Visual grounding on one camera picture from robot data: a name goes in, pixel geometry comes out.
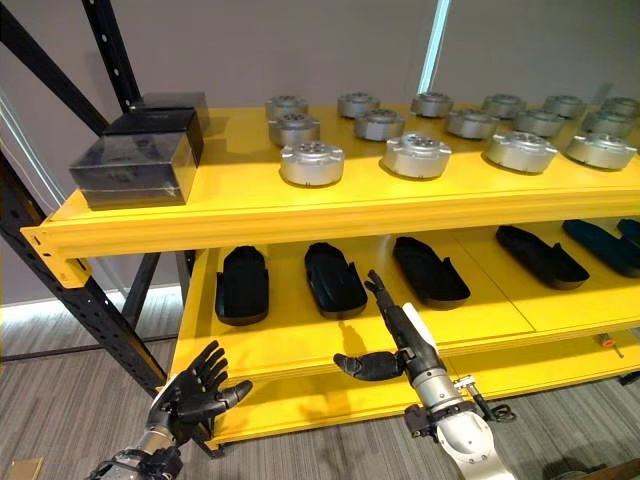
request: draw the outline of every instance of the silver metal cylinder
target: silver metal cylinder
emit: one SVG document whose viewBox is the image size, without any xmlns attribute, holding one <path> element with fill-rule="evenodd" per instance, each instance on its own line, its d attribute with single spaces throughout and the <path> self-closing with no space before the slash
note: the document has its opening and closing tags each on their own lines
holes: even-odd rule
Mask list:
<svg viewBox="0 0 640 480">
<path fill-rule="evenodd" d="M 633 98 L 614 97 L 607 98 L 603 103 L 601 110 L 620 113 L 627 117 L 635 118 L 640 115 L 640 103 Z"/>
<path fill-rule="evenodd" d="M 375 108 L 356 117 L 353 133 L 358 138 L 386 141 L 392 137 L 399 137 L 404 130 L 404 117 L 393 110 Z"/>
<path fill-rule="evenodd" d="M 338 97 L 338 113 L 347 118 L 356 118 L 379 106 L 380 100 L 366 92 L 345 93 Z"/>
<path fill-rule="evenodd" d="M 504 93 L 489 95 L 482 104 L 483 110 L 498 118 L 513 118 L 524 107 L 525 104 L 520 97 Z"/>
<path fill-rule="evenodd" d="M 513 120 L 513 128 L 520 132 L 533 133 L 539 137 L 553 137 L 557 135 L 564 118 L 544 110 L 525 110 L 518 112 Z"/>
<path fill-rule="evenodd" d="M 419 93 L 411 101 L 411 111 L 427 118 L 446 117 L 452 106 L 453 100 L 436 92 Z"/>
<path fill-rule="evenodd" d="M 634 127 L 634 119 L 621 113 L 598 110 L 591 112 L 582 122 L 586 132 L 608 133 L 615 137 L 625 138 Z"/>
<path fill-rule="evenodd" d="M 544 138 L 531 133 L 494 135 L 484 154 L 487 159 L 519 172 L 543 172 L 558 150 Z"/>
<path fill-rule="evenodd" d="M 418 375 L 411 386 L 422 404 L 431 412 L 442 410 L 463 401 L 447 372 L 434 368 Z"/>
<path fill-rule="evenodd" d="M 592 167 L 622 170 L 636 153 L 621 138 L 606 133 L 576 135 L 564 152 L 573 160 Z"/>
<path fill-rule="evenodd" d="M 496 131 L 498 119 L 482 110 L 453 110 L 447 118 L 447 132 L 470 139 L 489 138 Z"/>
<path fill-rule="evenodd" d="M 411 178 L 439 177 L 444 172 L 451 148 L 420 132 L 387 140 L 382 164 L 398 175 Z"/>
<path fill-rule="evenodd" d="M 269 120 L 269 139 L 281 147 L 320 138 L 320 122 L 306 113 L 288 113 Z"/>
<path fill-rule="evenodd" d="M 289 113 L 308 113 L 309 104 L 295 95 L 278 95 L 264 104 L 268 120 L 276 120 Z"/>
<path fill-rule="evenodd" d="M 342 178 L 344 152 L 322 142 L 287 145 L 281 152 L 280 174 L 297 185 L 329 185 Z"/>
<path fill-rule="evenodd" d="M 544 101 L 542 109 L 564 118 L 576 118 L 584 113 L 587 105 L 573 95 L 550 95 Z"/>
</svg>

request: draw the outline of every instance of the metal part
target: metal part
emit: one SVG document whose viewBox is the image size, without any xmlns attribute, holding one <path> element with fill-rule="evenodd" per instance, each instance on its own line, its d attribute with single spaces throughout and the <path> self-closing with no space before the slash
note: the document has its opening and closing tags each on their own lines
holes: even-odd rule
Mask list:
<svg viewBox="0 0 640 480">
<path fill-rule="evenodd" d="M 442 368 L 432 368 L 421 373 L 411 386 L 431 413 L 463 401 L 446 370 Z"/>
<path fill-rule="evenodd" d="M 466 480 L 515 480 L 496 453 L 487 422 L 473 412 L 461 412 L 438 423 L 442 448 Z"/>
<path fill-rule="evenodd" d="M 375 108 L 356 118 L 353 133 L 358 138 L 386 141 L 399 137 L 404 130 L 404 117 L 393 110 Z"/>
<path fill-rule="evenodd" d="M 342 177 L 344 152 L 334 145 L 315 141 L 287 145 L 281 157 L 280 174 L 297 185 L 329 185 Z"/>
<path fill-rule="evenodd" d="M 524 110 L 513 120 L 513 128 L 520 132 L 533 133 L 539 137 L 553 137 L 558 134 L 564 118 L 545 110 Z"/>
<path fill-rule="evenodd" d="M 269 120 L 269 139 L 281 147 L 320 138 L 320 122 L 306 113 L 287 113 Z"/>
<path fill-rule="evenodd" d="M 447 131 L 469 139 L 489 138 L 496 131 L 498 119 L 483 110 L 453 110 L 447 118 Z"/>
<path fill-rule="evenodd" d="M 525 103 L 520 97 L 515 95 L 507 95 L 504 93 L 498 93 L 495 95 L 489 95 L 484 99 L 482 109 L 489 115 L 498 118 L 513 118 L 520 110 L 524 110 Z"/>
<path fill-rule="evenodd" d="M 485 156 L 494 163 L 520 172 L 544 171 L 558 150 L 545 139 L 524 132 L 494 135 Z"/>
<path fill-rule="evenodd" d="M 560 115 L 564 118 L 575 118 L 581 116 L 587 105 L 578 97 L 573 95 L 550 95 L 544 101 L 542 109 Z"/>
<path fill-rule="evenodd" d="M 613 135 L 590 133 L 573 137 L 564 153 L 592 167 L 621 170 L 629 164 L 636 149 Z"/>
<path fill-rule="evenodd" d="M 100 135 L 107 128 L 109 122 L 2 3 L 0 3 L 0 41 L 94 133 Z"/>
<path fill-rule="evenodd" d="M 627 117 L 635 118 L 640 115 L 640 103 L 633 98 L 614 97 L 607 98 L 603 103 L 601 110 L 620 113 Z"/>
<path fill-rule="evenodd" d="M 380 100 L 366 92 L 345 93 L 338 97 L 338 113 L 347 118 L 356 118 L 379 106 Z"/>
<path fill-rule="evenodd" d="M 427 118 L 446 117 L 451 107 L 453 107 L 453 100 L 444 93 L 419 93 L 411 101 L 411 111 Z"/>
<path fill-rule="evenodd" d="M 621 113 L 598 110 L 589 113 L 582 128 L 585 132 L 608 133 L 616 137 L 625 138 L 631 133 L 634 127 L 634 119 Z"/>
<path fill-rule="evenodd" d="M 277 120 L 281 116 L 291 113 L 309 113 L 307 101 L 295 95 L 272 97 L 264 104 L 264 107 L 267 112 L 267 120 Z"/>
<path fill-rule="evenodd" d="M 140 98 L 140 90 L 129 63 L 118 22 L 113 14 L 111 1 L 82 0 L 82 5 L 120 108 L 123 112 L 128 112 L 129 106 Z"/>
<path fill-rule="evenodd" d="M 142 437 L 136 442 L 135 448 L 152 455 L 161 448 L 169 448 L 175 445 L 173 435 L 164 427 L 156 426 L 145 430 Z"/>
<path fill-rule="evenodd" d="M 398 175 L 432 178 L 442 175 L 451 147 L 420 132 L 410 132 L 387 140 L 382 164 Z"/>
<path fill-rule="evenodd" d="M 166 374 L 97 282 L 88 276 L 84 287 L 65 289 L 20 233 L 22 227 L 40 225 L 45 215 L 1 152 L 0 160 L 2 237 L 95 340 L 149 395 L 155 396 L 155 388 L 165 383 Z M 88 273 L 88 266 L 77 262 Z"/>
<path fill-rule="evenodd" d="M 129 325 L 133 329 L 138 324 L 140 318 L 140 312 L 144 305 L 144 300 L 147 298 L 147 292 L 153 279 L 153 274 L 156 271 L 158 260 L 160 259 L 160 252 L 158 253 L 145 253 L 136 272 L 136 277 L 133 279 L 131 290 L 127 294 L 127 299 L 122 307 L 122 316 L 125 318 Z"/>
</svg>

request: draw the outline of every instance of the light strip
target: light strip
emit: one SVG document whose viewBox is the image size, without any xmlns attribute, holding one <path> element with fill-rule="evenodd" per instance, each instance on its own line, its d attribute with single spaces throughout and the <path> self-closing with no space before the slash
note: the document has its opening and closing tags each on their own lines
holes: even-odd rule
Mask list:
<svg viewBox="0 0 640 480">
<path fill-rule="evenodd" d="M 427 54 L 422 65 L 422 74 L 420 75 L 420 83 L 418 84 L 418 93 L 427 92 L 433 83 L 440 47 L 442 46 L 442 38 L 444 36 L 444 27 L 447 24 L 447 15 L 451 0 L 438 0 L 436 5 L 436 15 L 433 19 L 431 27 L 431 36 L 427 44 Z"/>
</svg>

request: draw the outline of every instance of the shelf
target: shelf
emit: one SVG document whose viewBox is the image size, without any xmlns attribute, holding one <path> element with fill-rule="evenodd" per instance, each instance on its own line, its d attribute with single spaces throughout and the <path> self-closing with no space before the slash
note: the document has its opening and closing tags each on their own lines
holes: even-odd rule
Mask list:
<svg viewBox="0 0 640 480">
<path fill-rule="evenodd" d="M 395 239 L 391 235 L 336 239 L 331 244 L 341 249 L 348 261 L 355 261 L 361 280 L 374 268 L 396 301 L 411 301 L 428 319 L 445 357 L 449 345 L 532 332 L 529 323 L 449 232 L 415 236 L 442 258 L 452 258 L 472 291 L 465 305 L 450 311 L 421 306 L 392 258 Z M 261 248 L 269 269 L 269 315 L 246 327 L 225 325 L 213 312 L 215 272 L 222 271 L 229 249 L 201 253 L 192 276 L 172 370 L 185 368 L 194 352 L 214 338 L 227 351 L 229 375 L 234 379 L 267 380 L 331 372 L 334 353 L 357 356 L 395 350 L 372 296 L 364 312 L 355 318 L 337 321 L 320 315 L 306 281 L 304 255 L 308 246 L 309 242 L 299 242 Z"/>
<path fill-rule="evenodd" d="M 559 223 L 525 225 L 545 240 Z M 437 311 L 421 306 L 393 260 L 394 236 L 337 239 L 331 243 L 353 260 L 364 279 L 374 268 L 399 303 L 412 302 L 427 322 L 444 358 L 541 344 L 640 325 L 640 281 L 608 271 L 581 251 L 562 243 L 592 278 L 575 291 L 558 292 L 537 283 L 495 242 L 494 228 L 412 234 L 442 258 L 450 256 L 471 289 L 462 307 Z M 213 312 L 216 271 L 229 249 L 199 254 L 176 346 L 172 372 L 191 362 L 211 340 L 227 350 L 232 379 L 256 381 L 333 371 L 333 354 L 360 355 L 395 350 L 375 301 L 359 316 L 336 321 L 322 317 L 306 283 L 304 254 L 309 242 L 260 247 L 270 276 L 270 312 L 252 326 L 231 327 Z"/>
<path fill-rule="evenodd" d="M 618 219 L 593 221 L 619 237 L 617 222 Z M 560 242 L 591 277 L 575 290 L 553 290 L 500 246 L 495 227 L 457 230 L 453 235 L 536 331 L 557 331 L 561 335 L 578 325 L 600 331 L 608 327 L 620 329 L 624 323 L 629 327 L 640 325 L 640 279 L 623 277 L 600 262 L 562 230 L 562 222 L 520 227 L 549 245 Z"/>
<path fill-rule="evenodd" d="M 454 378 L 473 374 L 478 388 L 488 399 L 596 380 L 637 369 L 640 365 L 637 339 L 630 332 L 621 332 L 614 337 L 624 358 L 619 358 L 613 350 L 602 349 L 594 338 L 586 337 L 456 357 L 448 362 L 448 369 Z M 413 403 L 417 403 L 416 394 L 404 377 L 368 383 L 334 372 L 258 382 L 244 402 L 216 419 L 211 446 L 397 415 Z"/>
<path fill-rule="evenodd" d="M 407 114 L 406 107 L 397 110 Z M 354 138 L 352 121 L 338 117 L 335 106 L 311 113 L 322 139 L 345 150 L 344 176 L 335 185 L 305 189 L 282 181 L 262 108 L 211 109 L 187 205 L 92 211 L 76 191 L 42 225 L 22 231 L 71 288 L 86 282 L 90 269 L 77 259 L 87 257 L 640 214 L 637 157 L 623 171 L 605 172 L 558 154 L 541 175 L 521 175 L 485 162 L 486 142 L 446 134 L 444 120 L 407 115 L 406 131 L 438 136 L 454 151 L 440 178 L 410 181 L 380 168 L 384 143 Z M 564 147 L 576 128 L 568 122 L 555 143 Z"/>
</svg>

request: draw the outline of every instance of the cable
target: cable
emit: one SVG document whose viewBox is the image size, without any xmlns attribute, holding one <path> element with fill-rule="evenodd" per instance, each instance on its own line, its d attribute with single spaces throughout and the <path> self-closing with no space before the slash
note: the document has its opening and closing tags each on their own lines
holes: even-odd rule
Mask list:
<svg viewBox="0 0 640 480">
<path fill-rule="evenodd" d="M 27 172 L 27 170 L 24 168 L 24 166 L 22 166 L 22 163 L 20 163 L 20 161 L 16 158 L 13 152 L 9 150 L 9 147 L 7 146 L 7 144 L 4 143 L 2 140 L 0 140 L 0 148 L 2 148 L 2 150 L 4 150 L 4 152 L 8 154 L 9 158 L 13 160 L 13 164 L 16 167 L 18 167 L 20 171 L 24 174 L 25 178 L 29 182 L 29 185 L 31 185 L 31 188 L 33 189 L 33 191 L 40 198 L 40 201 L 49 209 L 50 212 L 55 211 L 56 207 L 51 206 L 51 204 L 47 202 L 47 200 L 42 196 L 42 194 L 40 193 L 40 190 L 35 186 L 35 184 L 33 183 L 33 180 L 31 180 L 31 177 L 29 176 L 29 173 Z"/>
</svg>

